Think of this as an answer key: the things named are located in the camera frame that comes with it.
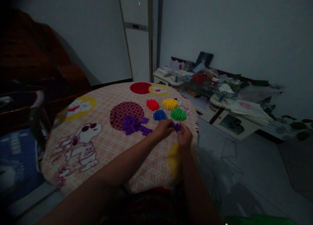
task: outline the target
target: red circle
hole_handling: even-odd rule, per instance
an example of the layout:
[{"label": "red circle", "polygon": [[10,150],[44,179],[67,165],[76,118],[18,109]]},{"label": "red circle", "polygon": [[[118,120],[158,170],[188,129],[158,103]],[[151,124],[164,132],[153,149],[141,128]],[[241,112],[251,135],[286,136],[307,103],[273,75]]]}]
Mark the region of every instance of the red circle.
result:
[{"label": "red circle", "polygon": [[110,124],[116,130],[122,131],[124,116],[135,116],[139,121],[144,116],[143,108],[135,102],[122,102],[115,106],[110,113]]},{"label": "red circle", "polygon": [[149,92],[149,87],[151,86],[150,83],[145,83],[145,82],[139,82],[139,83],[134,83],[130,86],[130,90],[133,93],[136,94],[148,94]]}]

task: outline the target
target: red bowl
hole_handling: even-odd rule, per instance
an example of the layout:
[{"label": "red bowl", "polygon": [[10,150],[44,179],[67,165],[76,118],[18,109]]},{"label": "red bowl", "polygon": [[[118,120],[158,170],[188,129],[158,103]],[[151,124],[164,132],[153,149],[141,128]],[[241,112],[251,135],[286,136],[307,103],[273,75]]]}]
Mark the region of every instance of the red bowl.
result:
[{"label": "red bowl", "polygon": [[195,75],[192,76],[192,79],[193,79],[195,82],[203,83],[203,82],[206,80],[206,76],[195,74]]}]

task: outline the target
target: cup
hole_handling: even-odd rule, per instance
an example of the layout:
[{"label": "cup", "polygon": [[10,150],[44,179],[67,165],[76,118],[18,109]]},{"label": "cup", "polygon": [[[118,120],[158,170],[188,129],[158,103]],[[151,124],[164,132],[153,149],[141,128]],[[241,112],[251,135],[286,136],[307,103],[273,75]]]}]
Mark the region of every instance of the cup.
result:
[{"label": "cup", "polygon": [[210,83],[210,87],[214,87],[216,84],[217,84],[217,82],[218,82],[218,78],[212,78],[212,81],[211,81],[211,83]]}]

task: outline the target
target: yellow circle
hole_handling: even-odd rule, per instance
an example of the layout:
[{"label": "yellow circle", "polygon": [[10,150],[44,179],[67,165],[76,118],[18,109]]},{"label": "yellow circle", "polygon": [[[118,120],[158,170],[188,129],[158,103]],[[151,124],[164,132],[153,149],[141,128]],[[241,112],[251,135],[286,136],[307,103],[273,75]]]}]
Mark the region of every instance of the yellow circle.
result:
[{"label": "yellow circle", "polygon": [[165,96],[169,92],[169,88],[161,84],[154,84],[149,87],[149,92],[155,96]]},{"label": "yellow circle", "polygon": [[91,96],[81,96],[58,113],[56,118],[62,121],[73,121],[90,113],[96,105],[97,100],[95,98]]},{"label": "yellow circle", "polygon": [[179,183],[183,179],[182,160],[180,158],[180,151],[178,143],[173,144],[170,147],[168,155],[169,168],[175,183]]}]

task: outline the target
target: red plastic pegs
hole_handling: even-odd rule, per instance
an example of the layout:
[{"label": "red plastic pegs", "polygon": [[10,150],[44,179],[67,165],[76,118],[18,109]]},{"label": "red plastic pegs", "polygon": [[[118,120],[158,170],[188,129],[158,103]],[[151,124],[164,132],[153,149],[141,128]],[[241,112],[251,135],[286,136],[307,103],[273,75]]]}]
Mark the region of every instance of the red plastic pegs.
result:
[{"label": "red plastic pegs", "polygon": [[155,111],[159,109],[159,104],[155,99],[147,100],[147,106],[149,107],[151,111]]}]

